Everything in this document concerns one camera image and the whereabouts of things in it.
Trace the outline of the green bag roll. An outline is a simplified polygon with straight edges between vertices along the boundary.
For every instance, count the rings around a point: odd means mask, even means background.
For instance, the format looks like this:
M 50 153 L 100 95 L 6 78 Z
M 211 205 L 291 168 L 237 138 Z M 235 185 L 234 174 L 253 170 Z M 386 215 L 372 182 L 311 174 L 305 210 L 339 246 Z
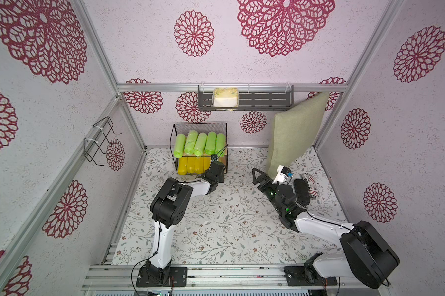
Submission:
M 226 154 L 227 139 L 226 135 L 218 133 L 216 135 L 215 154 L 218 157 L 224 157 Z
M 197 141 L 199 133 L 195 130 L 190 130 L 188 132 L 188 136 L 185 141 L 184 145 L 184 153 L 187 155 L 193 155 L 194 154 L 194 147 L 195 143 Z
M 208 133 L 204 150 L 206 155 L 216 154 L 216 139 L 217 134 L 215 132 L 211 131 Z
M 186 136 L 184 134 L 178 134 L 174 143 L 173 155 L 175 158 L 180 159 L 184 154 Z
M 199 133 L 193 150 L 193 153 L 196 157 L 201 157 L 202 155 L 204 155 L 206 138 L 206 133 Z

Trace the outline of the yellow bag roll front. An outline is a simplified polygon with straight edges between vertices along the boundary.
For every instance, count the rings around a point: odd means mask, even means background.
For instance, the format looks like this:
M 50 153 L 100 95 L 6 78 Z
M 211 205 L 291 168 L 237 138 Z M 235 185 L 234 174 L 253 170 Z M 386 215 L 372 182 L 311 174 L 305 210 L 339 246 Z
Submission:
M 178 159 L 178 175 L 186 175 L 187 174 L 187 157 L 182 157 Z

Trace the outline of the black wire wooden shelf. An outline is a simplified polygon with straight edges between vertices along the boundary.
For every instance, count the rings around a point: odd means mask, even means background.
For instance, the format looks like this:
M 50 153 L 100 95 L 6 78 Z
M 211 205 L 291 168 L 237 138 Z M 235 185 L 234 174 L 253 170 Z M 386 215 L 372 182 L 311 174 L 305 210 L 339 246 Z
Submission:
M 175 123 L 169 143 L 179 175 L 200 175 L 214 161 L 228 171 L 227 123 Z

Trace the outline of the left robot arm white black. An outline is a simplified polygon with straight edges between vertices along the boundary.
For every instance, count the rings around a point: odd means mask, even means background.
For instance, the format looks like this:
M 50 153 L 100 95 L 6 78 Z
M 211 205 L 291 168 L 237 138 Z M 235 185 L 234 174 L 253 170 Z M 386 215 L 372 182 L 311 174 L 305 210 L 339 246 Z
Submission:
M 206 196 L 224 181 L 226 166 L 213 161 L 200 178 L 192 182 L 180 182 L 167 178 L 150 205 L 155 226 L 152 256 L 148 260 L 158 271 L 171 265 L 171 244 L 174 228 L 184 217 L 191 198 Z

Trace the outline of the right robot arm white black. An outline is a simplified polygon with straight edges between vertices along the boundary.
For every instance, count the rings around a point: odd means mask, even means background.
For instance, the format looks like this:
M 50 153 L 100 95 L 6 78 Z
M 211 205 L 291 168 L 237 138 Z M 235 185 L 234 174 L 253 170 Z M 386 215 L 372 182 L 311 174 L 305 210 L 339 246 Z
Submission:
M 355 278 L 371 289 L 388 286 L 388 277 L 400 258 L 372 224 L 342 223 L 317 217 L 308 206 L 317 197 L 315 180 L 304 175 L 294 181 L 286 166 L 279 166 L 275 178 L 253 168 L 253 184 L 277 211 L 282 225 L 298 233 L 310 234 L 335 245 L 334 254 L 318 252 L 303 266 L 286 268 L 287 282 L 310 286 L 339 284 L 342 277 Z

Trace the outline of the black oval object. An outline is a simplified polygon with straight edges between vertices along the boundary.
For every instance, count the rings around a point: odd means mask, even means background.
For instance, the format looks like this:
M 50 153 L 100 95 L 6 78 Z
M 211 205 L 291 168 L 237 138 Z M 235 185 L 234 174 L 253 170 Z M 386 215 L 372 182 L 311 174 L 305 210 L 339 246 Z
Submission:
M 307 207 L 311 202 L 310 186 L 306 179 L 296 179 L 293 182 L 296 200 L 304 207 Z

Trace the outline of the green cushion pillow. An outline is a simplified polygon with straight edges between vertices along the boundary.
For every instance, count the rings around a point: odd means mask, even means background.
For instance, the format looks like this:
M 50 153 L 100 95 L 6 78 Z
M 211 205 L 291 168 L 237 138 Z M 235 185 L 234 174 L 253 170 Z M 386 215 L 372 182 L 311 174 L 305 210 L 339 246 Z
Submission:
M 276 177 L 280 165 L 288 167 L 313 145 L 328 100 L 329 93 L 320 92 L 290 110 L 276 114 L 266 169 L 270 178 Z

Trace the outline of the white yellow sponge block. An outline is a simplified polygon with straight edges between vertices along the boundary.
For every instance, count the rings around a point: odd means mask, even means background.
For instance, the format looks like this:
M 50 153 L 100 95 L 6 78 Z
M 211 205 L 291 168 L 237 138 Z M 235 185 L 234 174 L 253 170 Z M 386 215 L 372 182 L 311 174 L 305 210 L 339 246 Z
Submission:
M 237 88 L 216 88 L 213 92 L 212 106 L 216 108 L 237 108 L 239 90 Z

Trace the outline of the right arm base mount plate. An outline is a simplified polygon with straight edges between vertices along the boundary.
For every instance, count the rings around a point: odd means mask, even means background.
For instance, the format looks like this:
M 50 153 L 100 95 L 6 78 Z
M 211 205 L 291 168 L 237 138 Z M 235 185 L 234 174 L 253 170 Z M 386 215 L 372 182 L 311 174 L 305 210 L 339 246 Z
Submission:
M 322 277 L 312 267 L 285 266 L 284 273 L 288 286 L 337 286 L 336 277 Z

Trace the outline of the grey wall mounted rack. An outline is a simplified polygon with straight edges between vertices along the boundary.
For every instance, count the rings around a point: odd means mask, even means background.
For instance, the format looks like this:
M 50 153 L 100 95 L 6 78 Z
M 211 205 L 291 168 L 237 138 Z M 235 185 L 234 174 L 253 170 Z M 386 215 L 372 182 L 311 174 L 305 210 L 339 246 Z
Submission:
M 280 90 L 249 90 L 239 92 L 237 107 L 216 107 L 214 91 L 203 85 L 197 88 L 197 103 L 202 111 L 287 111 L 294 103 L 294 86 L 285 84 Z

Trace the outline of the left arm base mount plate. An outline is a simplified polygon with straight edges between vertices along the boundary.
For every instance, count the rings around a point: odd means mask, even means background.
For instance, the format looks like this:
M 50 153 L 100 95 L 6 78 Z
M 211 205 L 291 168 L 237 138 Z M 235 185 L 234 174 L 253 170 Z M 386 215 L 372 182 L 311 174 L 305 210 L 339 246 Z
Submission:
M 149 260 L 138 273 L 136 287 L 186 287 L 188 268 L 172 267 L 171 262 L 164 268 L 157 268 Z

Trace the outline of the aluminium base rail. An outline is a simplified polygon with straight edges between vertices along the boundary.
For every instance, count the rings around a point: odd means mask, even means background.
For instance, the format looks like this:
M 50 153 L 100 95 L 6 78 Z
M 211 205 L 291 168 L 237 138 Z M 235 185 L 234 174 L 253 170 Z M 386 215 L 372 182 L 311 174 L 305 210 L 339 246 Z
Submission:
M 303 279 L 301 265 L 175 265 L 167 284 L 157 282 L 131 265 L 93 265 L 89 268 L 82 291 L 150 291 L 154 289 L 228 290 L 228 289 L 337 289 L 362 288 L 353 277 L 317 279 L 313 284 Z

